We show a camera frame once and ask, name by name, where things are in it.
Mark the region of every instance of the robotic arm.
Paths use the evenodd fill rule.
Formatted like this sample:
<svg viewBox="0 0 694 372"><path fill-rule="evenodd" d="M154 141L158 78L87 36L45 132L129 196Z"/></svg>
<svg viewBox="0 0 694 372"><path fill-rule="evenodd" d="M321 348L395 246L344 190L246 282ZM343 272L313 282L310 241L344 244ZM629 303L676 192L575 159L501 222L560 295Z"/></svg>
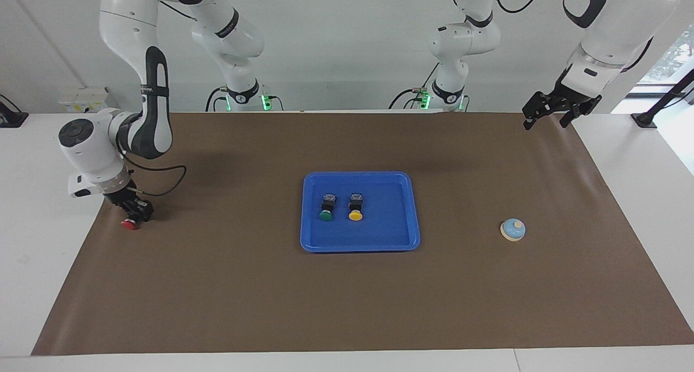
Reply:
<svg viewBox="0 0 694 372"><path fill-rule="evenodd" d="M568 18L586 35L549 94L538 91L523 107L525 129L554 112L567 112L562 127L588 115L602 100L605 86L622 72L674 12L681 0L590 0L580 15L566 6Z"/></svg>
<svg viewBox="0 0 694 372"><path fill-rule="evenodd" d="M469 71L462 59L493 51L501 39L499 27L493 21L494 0L456 1L465 21L442 26L429 43L429 50L441 62L437 77L427 89L432 97L431 108L458 108Z"/></svg>
<svg viewBox="0 0 694 372"><path fill-rule="evenodd" d="M234 110L260 110L260 83L248 58L265 46L262 34L227 0L164 0L191 7L199 22L193 39L215 59L227 81ZM106 108L67 123L59 134L62 152L80 171L69 180L74 197L104 194L123 208L123 225L135 229L149 221L151 202L142 201L121 150L145 159L166 153L173 142L169 120L169 71L159 50L156 24L159 0L101 0L101 38L140 78L142 112Z"/></svg>

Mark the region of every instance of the round blue object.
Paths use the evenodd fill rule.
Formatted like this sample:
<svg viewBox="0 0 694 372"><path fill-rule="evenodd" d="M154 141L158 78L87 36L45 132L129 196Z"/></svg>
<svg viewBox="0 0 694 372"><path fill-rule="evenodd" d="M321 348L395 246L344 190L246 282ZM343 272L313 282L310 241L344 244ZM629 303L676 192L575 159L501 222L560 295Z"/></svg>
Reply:
<svg viewBox="0 0 694 372"><path fill-rule="evenodd" d="M525 224L519 219L508 219L501 224L501 234L510 241L520 241L525 236Z"/></svg>

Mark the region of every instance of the brown mat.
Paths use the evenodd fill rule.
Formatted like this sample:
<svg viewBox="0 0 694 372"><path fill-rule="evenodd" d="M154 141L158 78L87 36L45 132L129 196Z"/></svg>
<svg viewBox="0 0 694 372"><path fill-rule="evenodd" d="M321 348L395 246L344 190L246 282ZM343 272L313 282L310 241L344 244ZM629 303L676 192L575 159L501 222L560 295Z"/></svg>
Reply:
<svg viewBox="0 0 694 372"><path fill-rule="evenodd" d="M33 355L694 343L573 128L508 114L177 114L188 178L123 229L105 204ZM403 170L411 253L305 253L313 171ZM171 175L134 175L160 191ZM520 243L500 223L528 224Z"/></svg>

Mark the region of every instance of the black stand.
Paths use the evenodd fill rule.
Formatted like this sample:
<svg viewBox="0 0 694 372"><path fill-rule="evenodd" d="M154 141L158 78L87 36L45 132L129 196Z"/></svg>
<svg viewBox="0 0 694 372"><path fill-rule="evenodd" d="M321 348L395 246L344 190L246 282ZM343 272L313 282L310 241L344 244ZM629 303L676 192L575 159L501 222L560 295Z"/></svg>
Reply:
<svg viewBox="0 0 694 372"><path fill-rule="evenodd" d="M657 128L657 126L653 123L653 118L661 111L663 110L664 107L667 106L667 104L670 103L670 101L674 100L677 98L677 95L679 95L685 88L687 88L691 83L694 81L694 70L689 71L687 75L682 78L677 85L674 85L674 87L666 94L663 95L663 97L655 104L653 105L652 108L648 112L637 114L634 113L632 115L632 118L634 118L634 121L639 125L639 127L642 128Z"/></svg>
<svg viewBox="0 0 694 372"><path fill-rule="evenodd" d="M29 117L29 113L16 113L0 102L0 128L19 128Z"/></svg>

